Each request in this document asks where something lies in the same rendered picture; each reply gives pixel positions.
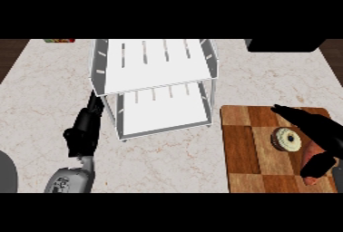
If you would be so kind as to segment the grey rounded object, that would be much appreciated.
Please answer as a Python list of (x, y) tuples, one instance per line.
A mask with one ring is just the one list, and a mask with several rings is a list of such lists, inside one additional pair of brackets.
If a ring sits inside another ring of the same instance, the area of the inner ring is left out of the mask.
[(18, 171), (9, 155), (0, 150), (0, 193), (18, 192)]

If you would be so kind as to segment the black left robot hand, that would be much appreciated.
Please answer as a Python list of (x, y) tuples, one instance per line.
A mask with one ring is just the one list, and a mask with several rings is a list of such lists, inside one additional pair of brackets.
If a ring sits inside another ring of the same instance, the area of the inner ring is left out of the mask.
[(102, 100), (92, 93), (87, 107), (78, 112), (74, 126), (64, 131), (70, 158), (92, 156), (95, 153), (104, 109)]

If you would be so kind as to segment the black appliance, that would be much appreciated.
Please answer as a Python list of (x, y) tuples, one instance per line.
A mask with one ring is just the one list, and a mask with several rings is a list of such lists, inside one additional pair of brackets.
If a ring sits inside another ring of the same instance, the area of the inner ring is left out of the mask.
[(324, 39), (246, 39), (251, 53), (311, 53)]

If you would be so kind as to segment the pinkish red food item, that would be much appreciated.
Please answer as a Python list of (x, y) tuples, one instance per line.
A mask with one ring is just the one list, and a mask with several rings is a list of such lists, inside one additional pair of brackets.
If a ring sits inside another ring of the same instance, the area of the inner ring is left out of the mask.
[(319, 147), (319, 145), (315, 143), (315, 141), (312, 140), (306, 147), (305, 147), (305, 152), (303, 152), (303, 159), (302, 159), (302, 169), (300, 169), (300, 173), (302, 173), (302, 178), (303, 178), (303, 182), (308, 186), (312, 186), (318, 183), (318, 178), (315, 177), (308, 177), (303, 175), (303, 173), (308, 171), (308, 162), (312, 159), (312, 157), (315, 155), (318, 155), (319, 153), (324, 153), (324, 149)]

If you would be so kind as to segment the wooden checkered cutting board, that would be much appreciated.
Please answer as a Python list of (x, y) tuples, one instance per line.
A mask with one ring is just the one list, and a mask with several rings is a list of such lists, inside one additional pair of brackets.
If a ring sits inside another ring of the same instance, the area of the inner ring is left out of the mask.
[[(228, 188), (232, 193), (336, 193), (333, 171), (306, 185), (300, 168), (308, 135), (271, 111), (269, 106), (223, 105), (222, 141)], [(271, 135), (278, 127), (291, 129), (302, 138), (297, 152), (280, 151)]]

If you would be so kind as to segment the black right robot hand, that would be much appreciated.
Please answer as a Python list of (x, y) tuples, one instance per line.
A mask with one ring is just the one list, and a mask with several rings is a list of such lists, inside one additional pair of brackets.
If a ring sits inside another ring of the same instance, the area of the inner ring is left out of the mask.
[(312, 156), (300, 170), (303, 178), (319, 178), (336, 165), (336, 159), (343, 160), (343, 126), (322, 115), (278, 104), (271, 111), (299, 128), (324, 149), (322, 153)]

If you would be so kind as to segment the red and green box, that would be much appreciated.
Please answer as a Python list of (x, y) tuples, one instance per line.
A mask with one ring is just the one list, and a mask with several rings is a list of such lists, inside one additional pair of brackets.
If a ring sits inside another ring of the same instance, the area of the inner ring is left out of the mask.
[(58, 44), (64, 44), (64, 43), (74, 43), (76, 39), (43, 39), (43, 41), (46, 43), (58, 43)]

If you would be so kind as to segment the cream frosted chocolate cupcake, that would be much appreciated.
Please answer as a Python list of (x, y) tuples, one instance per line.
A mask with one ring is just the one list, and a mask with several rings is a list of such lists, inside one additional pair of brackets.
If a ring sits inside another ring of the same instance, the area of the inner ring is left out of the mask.
[(299, 134), (285, 127), (274, 129), (271, 134), (271, 143), (280, 151), (296, 152), (302, 148), (302, 139)]

